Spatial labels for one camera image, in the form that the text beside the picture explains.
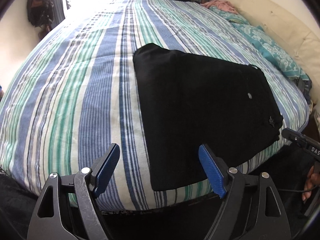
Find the right hand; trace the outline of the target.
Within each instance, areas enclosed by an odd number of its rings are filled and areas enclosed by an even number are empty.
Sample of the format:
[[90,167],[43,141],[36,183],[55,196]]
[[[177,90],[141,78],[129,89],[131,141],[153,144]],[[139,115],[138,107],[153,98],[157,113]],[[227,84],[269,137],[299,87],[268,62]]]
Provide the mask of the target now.
[[314,171],[315,167],[312,166],[307,175],[307,180],[304,185],[304,193],[302,193],[302,201],[306,201],[311,197],[311,191],[314,187],[319,186],[319,173]]

